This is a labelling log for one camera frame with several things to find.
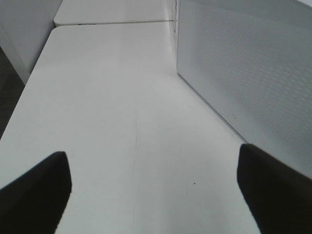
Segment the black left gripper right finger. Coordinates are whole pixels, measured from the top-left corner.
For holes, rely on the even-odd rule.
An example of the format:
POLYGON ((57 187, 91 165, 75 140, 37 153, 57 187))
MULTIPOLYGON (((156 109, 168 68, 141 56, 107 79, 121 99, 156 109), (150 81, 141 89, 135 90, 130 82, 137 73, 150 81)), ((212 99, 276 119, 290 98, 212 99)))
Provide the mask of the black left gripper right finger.
POLYGON ((253 144, 242 144, 238 186, 262 234, 312 232, 312 180, 253 144))

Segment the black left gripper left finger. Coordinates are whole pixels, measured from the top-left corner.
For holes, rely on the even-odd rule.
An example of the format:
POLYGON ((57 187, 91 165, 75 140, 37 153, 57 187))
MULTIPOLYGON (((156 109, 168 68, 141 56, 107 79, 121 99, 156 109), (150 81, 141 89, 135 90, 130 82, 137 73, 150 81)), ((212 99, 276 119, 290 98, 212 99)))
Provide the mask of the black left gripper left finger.
POLYGON ((65 152, 55 152, 0 191, 2 234, 53 234, 72 191, 65 152))

